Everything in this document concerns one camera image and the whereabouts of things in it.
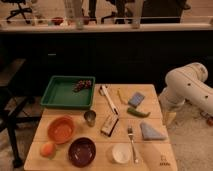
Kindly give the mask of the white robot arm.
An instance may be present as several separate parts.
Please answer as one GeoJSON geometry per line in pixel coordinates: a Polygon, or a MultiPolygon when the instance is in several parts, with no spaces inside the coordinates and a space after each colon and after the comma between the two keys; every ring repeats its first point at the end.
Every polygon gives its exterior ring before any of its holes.
{"type": "Polygon", "coordinates": [[[208,70],[198,62],[175,68],[165,76],[166,87],[159,95],[164,111],[181,108],[185,100],[213,117],[213,88],[205,84],[208,70]]]}

